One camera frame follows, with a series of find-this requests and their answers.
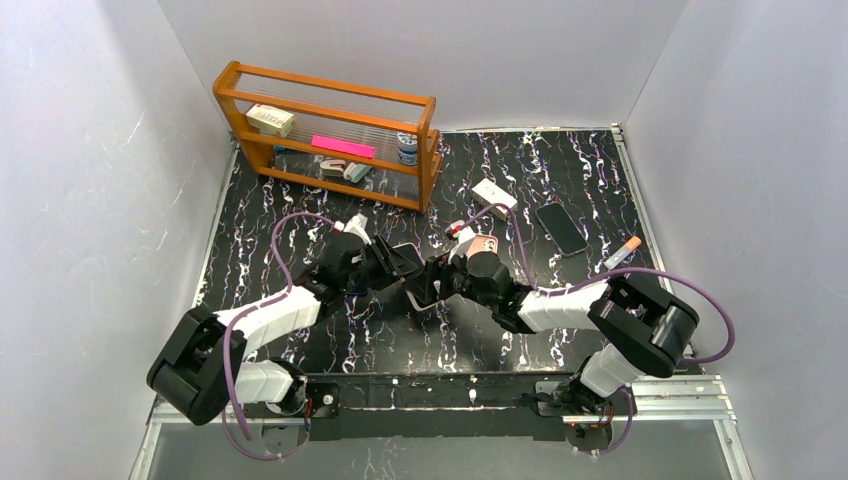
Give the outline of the blue smartphone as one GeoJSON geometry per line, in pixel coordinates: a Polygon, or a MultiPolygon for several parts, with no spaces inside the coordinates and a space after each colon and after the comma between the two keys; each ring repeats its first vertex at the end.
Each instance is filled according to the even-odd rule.
{"type": "Polygon", "coordinates": [[[424,264],[418,248],[415,244],[410,242],[394,246],[393,258],[397,265],[398,272],[402,276],[411,274],[421,268],[424,264]]]}

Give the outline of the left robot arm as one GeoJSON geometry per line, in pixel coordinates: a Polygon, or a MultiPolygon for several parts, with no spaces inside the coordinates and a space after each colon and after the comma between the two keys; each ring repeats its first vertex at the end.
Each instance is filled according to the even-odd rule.
{"type": "Polygon", "coordinates": [[[380,291],[421,267],[411,243],[390,246],[332,232],[323,255],[279,293],[238,308],[186,311],[153,361],[146,384],[194,425],[232,403],[285,403],[302,375],[284,361],[251,362],[267,344],[334,314],[354,294],[380,291]]]}

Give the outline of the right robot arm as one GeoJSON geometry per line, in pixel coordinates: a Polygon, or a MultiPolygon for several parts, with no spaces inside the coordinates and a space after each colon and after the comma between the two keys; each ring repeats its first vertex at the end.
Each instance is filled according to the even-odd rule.
{"type": "Polygon", "coordinates": [[[651,273],[610,271],[583,287],[542,292],[514,280],[497,254],[482,252],[432,257],[404,286],[421,308],[459,295],[486,307],[511,333],[600,332],[606,346],[584,361],[568,388],[600,402],[642,376],[671,377],[699,324],[696,311],[651,280],[651,273]]]}

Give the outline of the black phone clear case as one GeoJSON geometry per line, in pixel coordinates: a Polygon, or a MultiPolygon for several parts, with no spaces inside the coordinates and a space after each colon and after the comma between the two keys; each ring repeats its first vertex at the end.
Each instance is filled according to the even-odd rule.
{"type": "Polygon", "coordinates": [[[549,203],[538,207],[536,219],[551,238],[560,254],[570,257],[585,251],[586,239],[560,203],[549,203]]]}

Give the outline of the white box red label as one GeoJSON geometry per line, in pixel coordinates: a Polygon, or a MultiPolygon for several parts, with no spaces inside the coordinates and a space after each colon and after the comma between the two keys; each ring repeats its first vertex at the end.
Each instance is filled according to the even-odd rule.
{"type": "Polygon", "coordinates": [[[517,199],[497,186],[492,180],[483,179],[471,188],[472,197],[480,205],[495,205],[492,212],[502,220],[507,220],[509,212],[514,211],[517,199]]]}

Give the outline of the pale green eraser block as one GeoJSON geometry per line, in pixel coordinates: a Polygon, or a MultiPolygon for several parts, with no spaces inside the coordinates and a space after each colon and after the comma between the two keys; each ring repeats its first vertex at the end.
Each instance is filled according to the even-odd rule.
{"type": "Polygon", "coordinates": [[[369,165],[349,163],[343,172],[343,179],[357,184],[359,183],[372,169],[369,165]]]}

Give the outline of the white stapler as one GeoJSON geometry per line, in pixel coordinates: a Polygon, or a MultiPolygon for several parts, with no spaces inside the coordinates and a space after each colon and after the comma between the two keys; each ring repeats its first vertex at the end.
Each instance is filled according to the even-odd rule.
{"type": "Polygon", "coordinates": [[[339,159],[326,159],[320,162],[320,171],[323,176],[343,177],[347,169],[347,162],[339,159]]]}

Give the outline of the orange wooden shelf rack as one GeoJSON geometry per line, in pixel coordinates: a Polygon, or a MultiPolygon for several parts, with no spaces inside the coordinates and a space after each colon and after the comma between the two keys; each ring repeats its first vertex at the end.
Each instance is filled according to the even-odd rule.
{"type": "Polygon", "coordinates": [[[383,204],[423,212],[441,167],[441,134],[432,124],[437,100],[270,68],[230,62],[215,79],[215,99],[249,165],[263,176],[322,188],[383,204]],[[250,126],[246,112],[266,104],[295,115],[285,137],[250,126]],[[398,160],[396,135],[415,134],[418,163],[398,160]],[[313,135],[361,143],[376,149],[374,159],[357,158],[310,145],[313,135]],[[339,159],[369,165],[357,184],[323,176],[320,162],[339,159]]]}

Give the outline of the blue white small jar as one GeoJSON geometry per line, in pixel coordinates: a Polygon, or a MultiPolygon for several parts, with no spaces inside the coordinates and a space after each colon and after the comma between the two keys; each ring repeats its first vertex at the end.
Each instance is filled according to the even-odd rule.
{"type": "Polygon", "coordinates": [[[418,163],[417,136],[406,132],[398,132],[396,139],[399,162],[407,166],[416,166],[418,163]]]}

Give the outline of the pink flat card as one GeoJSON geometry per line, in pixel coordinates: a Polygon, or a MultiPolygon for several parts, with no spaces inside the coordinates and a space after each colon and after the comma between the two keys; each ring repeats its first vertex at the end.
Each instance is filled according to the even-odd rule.
{"type": "Polygon", "coordinates": [[[376,156],[376,149],[372,146],[322,135],[313,135],[310,145],[318,149],[357,158],[374,159],[376,156]]]}

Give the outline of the white cardboard box on shelf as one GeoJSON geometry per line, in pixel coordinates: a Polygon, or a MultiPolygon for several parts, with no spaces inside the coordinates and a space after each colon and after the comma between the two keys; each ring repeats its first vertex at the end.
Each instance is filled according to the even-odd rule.
{"type": "Polygon", "coordinates": [[[285,138],[296,124],[294,114],[266,104],[252,105],[245,116],[250,126],[280,138],[285,138]]]}

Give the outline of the orange capped white marker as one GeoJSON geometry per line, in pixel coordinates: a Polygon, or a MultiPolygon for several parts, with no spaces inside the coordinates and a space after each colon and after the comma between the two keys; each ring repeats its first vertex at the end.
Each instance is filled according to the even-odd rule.
{"type": "Polygon", "coordinates": [[[613,270],[621,265],[635,250],[642,244],[642,240],[638,236],[633,236],[628,239],[619,249],[611,254],[603,265],[607,270],[613,270]]]}

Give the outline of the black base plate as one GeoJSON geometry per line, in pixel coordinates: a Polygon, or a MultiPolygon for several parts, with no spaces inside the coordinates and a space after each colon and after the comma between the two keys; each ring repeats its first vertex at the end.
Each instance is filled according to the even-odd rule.
{"type": "Polygon", "coordinates": [[[314,440],[530,437],[561,441],[559,415],[529,399],[567,373],[321,375],[308,380],[314,440]]]}

